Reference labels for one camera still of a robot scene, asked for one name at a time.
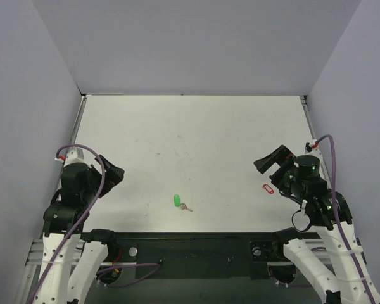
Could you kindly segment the green key tag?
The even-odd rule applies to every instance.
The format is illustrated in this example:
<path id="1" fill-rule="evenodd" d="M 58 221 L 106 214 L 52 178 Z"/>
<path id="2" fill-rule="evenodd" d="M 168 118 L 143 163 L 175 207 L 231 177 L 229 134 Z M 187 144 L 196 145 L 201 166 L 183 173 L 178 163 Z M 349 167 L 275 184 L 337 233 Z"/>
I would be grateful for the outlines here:
<path id="1" fill-rule="evenodd" d="M 177 208 L 181 206 L 181 197 L 178 194 L 174 195 L 174 205 Z"/>

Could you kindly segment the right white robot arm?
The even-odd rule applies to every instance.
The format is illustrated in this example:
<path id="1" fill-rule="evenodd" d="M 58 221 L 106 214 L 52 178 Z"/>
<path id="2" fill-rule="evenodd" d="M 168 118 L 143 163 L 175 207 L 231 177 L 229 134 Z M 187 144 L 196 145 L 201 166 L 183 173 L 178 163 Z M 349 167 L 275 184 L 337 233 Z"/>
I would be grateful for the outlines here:
<path id="1" fill-rule="evenodd" d="M 309 248 L 295 228 L 275 233 L 271 254 L 286 258 L 304 275 L 322 303 L 380 303 L 380 293 L 367 271 L 363 249 L 355 236 L 352 214 L 345 198 L 333 191 L 322 178 L 322 153 L 316 144 L 307 143 L 304 155 L 296 156 L 284 145 L 254 166 L 264 174 L 271 166 L 272 185 L 283 197 L 299 205 L 309 226 L 323 243 L 332 267 L 327 268 Z"/>

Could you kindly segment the silver key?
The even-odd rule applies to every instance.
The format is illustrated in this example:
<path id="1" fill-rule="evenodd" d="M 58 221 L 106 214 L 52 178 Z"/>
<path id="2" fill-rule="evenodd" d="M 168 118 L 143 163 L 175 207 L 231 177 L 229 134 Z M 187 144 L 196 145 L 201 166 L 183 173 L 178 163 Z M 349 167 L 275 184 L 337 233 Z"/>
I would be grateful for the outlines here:
<path id="1" fill-rule="evenodd" d="M 193 210 L 191 208 L 189 208 L 185 203 L 181 203 L 180 206 L 179 206 L 179 208 L 181 210 L 187 210 L 189 212 L 193 212 Z"/>

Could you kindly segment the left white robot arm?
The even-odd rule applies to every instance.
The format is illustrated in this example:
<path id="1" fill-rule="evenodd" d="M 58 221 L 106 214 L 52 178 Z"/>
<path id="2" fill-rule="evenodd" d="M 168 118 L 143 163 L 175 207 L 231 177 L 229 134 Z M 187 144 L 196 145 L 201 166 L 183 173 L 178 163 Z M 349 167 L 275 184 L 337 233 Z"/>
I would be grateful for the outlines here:
<path id="1" fill-rule="evenodd" d="M 99 169 L 86 163 L 85 151 Z M 41 270 L 27 303 L 84 303 L 101 264 L 115 264 L 122 249 L 114 231 L 93 229 L 78 260 L 75 250 L 91 208 L 123 181 L 125 171 L 81 144 L 62 146 L 54 159 L 63 165 L 60 187 L 43 214 Z"/>

